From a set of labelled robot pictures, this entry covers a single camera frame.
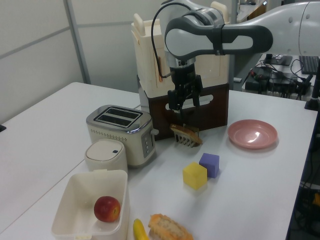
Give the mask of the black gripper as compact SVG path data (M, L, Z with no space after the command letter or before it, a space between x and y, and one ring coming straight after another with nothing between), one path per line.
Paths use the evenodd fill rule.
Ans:
M184 118L183 105L186 100L184 85L191 83L188 99L192 99L193 105L199 107L200 94L203 90L202 79L200 75L196 74L194 63L180 67L170 67L169 69L173 72L171 80L175 89L167 92L168 106L171 110L179 113L180 118Z

